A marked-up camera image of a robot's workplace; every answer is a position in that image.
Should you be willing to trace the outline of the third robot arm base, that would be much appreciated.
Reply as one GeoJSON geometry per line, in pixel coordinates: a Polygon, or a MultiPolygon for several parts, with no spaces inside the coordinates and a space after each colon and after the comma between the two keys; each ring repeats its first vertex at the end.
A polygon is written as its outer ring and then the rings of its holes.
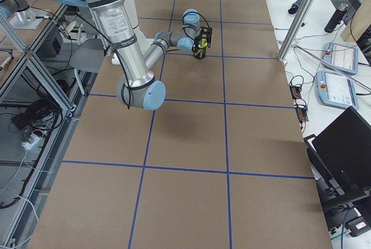
{"type": "Polygon", "coordinates": [[[43,15],[37,16],[27,0],[1,0],[1,15],[20,30],[36,30],[43,20],[43,15]]]}

